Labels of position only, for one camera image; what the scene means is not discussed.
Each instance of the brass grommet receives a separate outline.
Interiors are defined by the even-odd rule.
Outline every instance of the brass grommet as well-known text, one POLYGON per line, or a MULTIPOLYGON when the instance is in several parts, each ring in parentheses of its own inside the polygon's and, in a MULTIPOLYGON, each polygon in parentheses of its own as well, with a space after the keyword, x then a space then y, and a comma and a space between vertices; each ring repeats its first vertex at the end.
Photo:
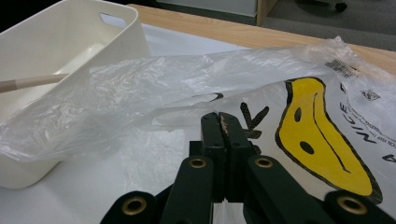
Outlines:
POLYGON ((206 166, 206 161, 202 159, 192 159, 190 160, 190 166, 193 168, 203 168, 206 166))
POLYGON ((147 205, 144 198, 135 196, 124 202, 122 205, 122 212, 127 216, 134 216, 143 212, 147 205))
POLYGON ((274 165, 274 163, 265 158, 258 158, 254 161, 256 165, 260 166, 261 168, 270 168, 274 165))
POLYGON ((337 199, 338 204, 349 213, 355 215, 364 215, 367 213, 367 207, 361 201, 349 196, 342 196, 337 199))

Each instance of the crumpled plastic bag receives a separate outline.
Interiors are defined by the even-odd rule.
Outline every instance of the crumpled plastic bag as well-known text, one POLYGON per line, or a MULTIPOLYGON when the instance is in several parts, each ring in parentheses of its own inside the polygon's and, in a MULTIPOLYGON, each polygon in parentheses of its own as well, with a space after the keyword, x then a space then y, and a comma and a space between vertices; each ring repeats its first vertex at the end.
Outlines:
MULTIPOLYGON (((16 113, 0 127, 0 151, 37 161, 120 149, 128 189, 157 194, 173 183, 189 142, 200 140, 201 116, 221 111, 308 193, 323 199, 349 189, 392 215, 395 84, 339 37, 126 61, 71 76, 16 113)), ((241 204, 215 208, 214 223, 244 222, 241 204)))

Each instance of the white plastic basket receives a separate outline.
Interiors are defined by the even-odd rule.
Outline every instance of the white plastic basket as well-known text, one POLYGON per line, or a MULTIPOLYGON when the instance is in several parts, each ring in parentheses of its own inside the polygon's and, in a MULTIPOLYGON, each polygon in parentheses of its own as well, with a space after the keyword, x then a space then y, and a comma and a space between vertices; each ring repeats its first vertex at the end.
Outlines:
MULTIPOLYGON (((0 81, 77 76, 78 69, 146 56, 149 47, 134 8, 99 0, 63 0, 0 34, 0 81)), ((55 85, 0 93, 0 124, 55 85)), ((0 155, 0 186, 30 186, 56 163, 18 162, 0 155)))

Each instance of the gray floor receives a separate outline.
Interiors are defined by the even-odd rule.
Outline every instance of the gray floor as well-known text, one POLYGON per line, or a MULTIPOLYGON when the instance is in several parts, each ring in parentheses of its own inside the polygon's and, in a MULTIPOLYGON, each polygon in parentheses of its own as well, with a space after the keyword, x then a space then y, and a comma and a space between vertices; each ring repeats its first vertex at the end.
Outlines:
MULTIPOLYGON (((396 0, 346 0, 344 12, 335 4, 313 0, 278 0, 262 27, 334 38, 350 44, 396 51, 396 0)), ((191 7, 162 4, 163 8, 254 25, 255 19, 191 7)))

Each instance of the wooden table edge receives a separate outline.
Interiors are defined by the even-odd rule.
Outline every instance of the wooden table edge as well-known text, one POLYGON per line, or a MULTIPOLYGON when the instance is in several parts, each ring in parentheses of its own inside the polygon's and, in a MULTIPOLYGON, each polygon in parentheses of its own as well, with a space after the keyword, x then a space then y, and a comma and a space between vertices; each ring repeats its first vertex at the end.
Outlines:
MULTIPOLYGON (((128 5, 139 12, 142 23, 215 39, 250 49, 289 47, 322 41, 306 35, 266 29, 231 21, 221 21, 153 7, 128 5)), ((348 44, 365 61, 396 74, 396 52, 348 44)))

